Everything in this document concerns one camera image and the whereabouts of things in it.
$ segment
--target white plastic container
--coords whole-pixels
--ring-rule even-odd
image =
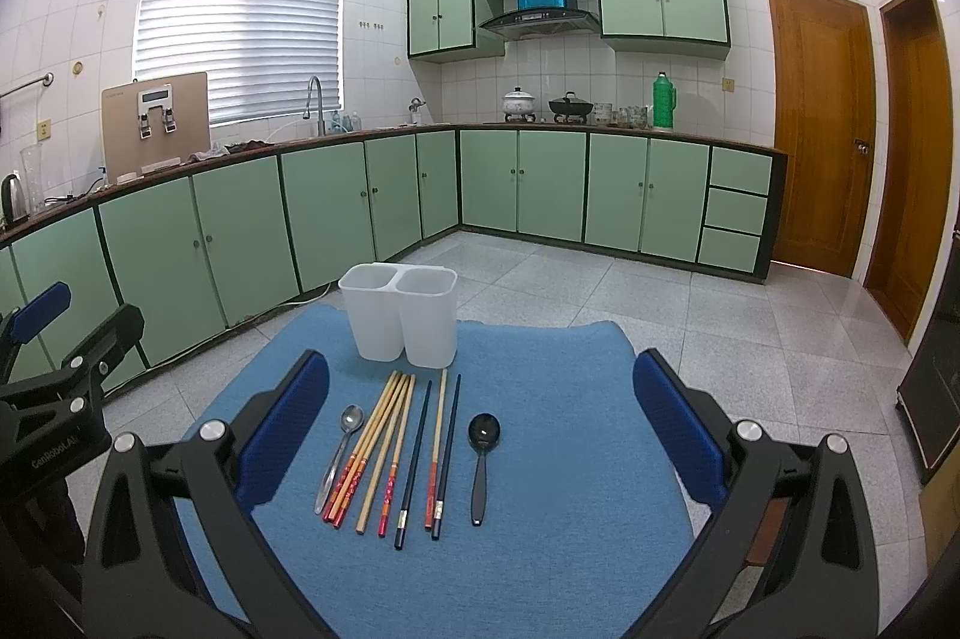
[[[446,368],[457,354],[457,272],[407,266],[391,286],[397,291],[407,359],[420,368]]]
[[[392,283],[400,267],[385,262],[354,265],[340,279],[357,352],[368,361],[395,361],[403,351],[400,312]]]

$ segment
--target blue mat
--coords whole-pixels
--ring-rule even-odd
[[[422,520],[440,372],[405,359],[364,361],[347,315],[334,308],[306,308],[189,433],[211,417],[232,419],[251,394],[276,386],[304,349],[316,349],[329,362],[329,397],[277,495],[253,519],[342,639],[621,636],[692,542],[673,469],[632,393],[630,342],[611,322],[570,329],[462,322],[458,342],[450,379],[460,372],[463,383],[439,542]],[[344,527],[334,530],[314,515],[313,503],[340,437],[340,412],[357,403],[370,413],[393,368],[418,379],[387,538],[376,535],[386,475],[366,535],[354,526],[367,479]],[[392,537],[427,379],[434,380],[427,431],[398,553]],[[502,436],[488,456],[487,514],[472,527],[476,457],[467,424],[479,412],[496,414]],[[622,454],[610,460],[611,449]],[[179,513],[218,607],[241,616],[192,505],[179,502]]]

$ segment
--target black spoon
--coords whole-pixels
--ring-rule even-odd
[[[470,522],[478,526],[487,509],[487,452],[500,441],[500,422],[493,414],[477,414],[467,429],[470,445],[477,452],[477,470],[473,474],[473,492],[470,495]]]

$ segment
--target metal spoon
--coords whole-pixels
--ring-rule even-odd
[[[477,414],[470,420],[467,435],[477,452],[477,470],[473,474],[473,492],[470,494],[470,522],[478,526],[487,509],[487,452],[500,441],[500,421],[493,414]]]
[[[330,489],[333,488],[333,481],[337,478],[337,472],[340,469],[340,461],[347,452],[347,441],[354,433],[360,430],[363,425],[363,409],[354,404],[350,404],[340,414],[340,430],[344,432],[340,439],[340,445],[333,454],[333,460],[330,460],[330,467],[326,470],[323,482],[320,484],[320,490],[317,491],[317,503],[313,505],[313,513],[320,514],[323,511],[323,505],[330,495]]]

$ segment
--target gray tiled floor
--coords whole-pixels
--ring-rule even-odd
[[[477,233],[442,238],[405,262],[457,271],[461,319],[559,328],[613,320],[637,350],[658,347],[686,382],[775,438],[816,443],[843,431],[872,515],[881,622],[923,581],[920,484],[893,407],[909,354],[859,284],[774,265],[759,286]],[[342,305],[337,291],[326,301]],[[150,441],[179,438],[297,313],[280,313],[108,404],[107,427]],[[84,526],[102,468],[98,458],[69,479]],[[709,513],[688,506],[699,530]]]

